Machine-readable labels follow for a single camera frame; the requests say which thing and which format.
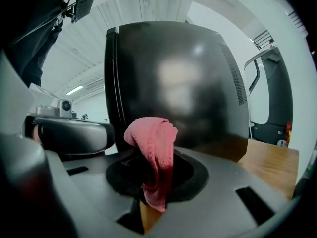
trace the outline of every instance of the cable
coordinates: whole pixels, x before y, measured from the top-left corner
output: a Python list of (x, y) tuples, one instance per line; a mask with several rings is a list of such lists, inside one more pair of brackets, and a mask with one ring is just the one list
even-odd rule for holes
[(15, 38), (13, 41), (9, 42), (9, 44), (7, 45), (8, 47), (13, 46), (14, 44), (16, 44), (17, 42), (21, 41), (23, 38), (27, 37), (28, 35), (30, 35), (31, 33), (35, 32), (36, 30), (40, 29), (41, 27), (47, 25), (48, 23), (51, 23), (53, 20), (56, 20), (61, 14), (65, 13), (68, 11), (68, 9), (72, 8), (73, 6), (75, 6), (76, 3), (73, 3), (71, 5), (69, 5), (67, 8), (65, 8), (64, 10), (62, 10), (58, 15), (53, 16), (51, 19), (47, 19), (46, 21), (44, 21), (43, 23), (41, 23), (39, 26), (35, 27), (33, 30), (27, 32), (26, 34), (23, 34), (17, 38)]

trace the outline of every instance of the pink cloth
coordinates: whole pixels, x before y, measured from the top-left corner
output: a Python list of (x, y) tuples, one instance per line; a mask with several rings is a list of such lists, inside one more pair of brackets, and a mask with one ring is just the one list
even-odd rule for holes
[(154, 178), (142, 185), (147, 203), (154, 209), (164, 212), (166, 197), (172, 190), (174, 141), (177, 129), (167, 119), (143, 117), (129, 125), (124, 140), (139, 147), (151, 164)]

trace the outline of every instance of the black slot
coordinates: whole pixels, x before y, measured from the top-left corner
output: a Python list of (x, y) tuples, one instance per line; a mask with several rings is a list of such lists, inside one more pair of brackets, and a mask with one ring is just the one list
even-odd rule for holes
[(261, 225), (274, 215), (274, 212), (250, 187), (237, 189), (236, 193), (248, 208), (258, 225)]
[(74, 169), (69, 169), (69, 170), (67, 170), (67, 172), (70, 176), (72, 176), (72, 175), (79, 174), (79, 173), (82, 173), (82, 172), (87, 171), (87, 170), (89, 170), (87, 167), (82, 166), (82, 167), (77, 167)]

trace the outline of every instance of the camera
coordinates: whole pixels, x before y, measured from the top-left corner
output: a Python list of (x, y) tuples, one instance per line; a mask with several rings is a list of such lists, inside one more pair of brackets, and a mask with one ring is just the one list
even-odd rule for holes
[(53, 106), (38, 106), (36, 114), (49, 117), (73, 118), (72, 103), (69, 100), (61, 99), (58, 101), (57, 107)]

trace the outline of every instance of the black sleeve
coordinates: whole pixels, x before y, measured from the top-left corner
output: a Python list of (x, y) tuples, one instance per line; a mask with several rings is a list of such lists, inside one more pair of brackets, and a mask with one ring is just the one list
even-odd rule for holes
[(1, 0), (3, 18), (1, 47), (21, 76), (53, 29), (54, 21), (38, 29), (11, 47), (8, 43), (33, 30), (61, 12), (63, 0)]

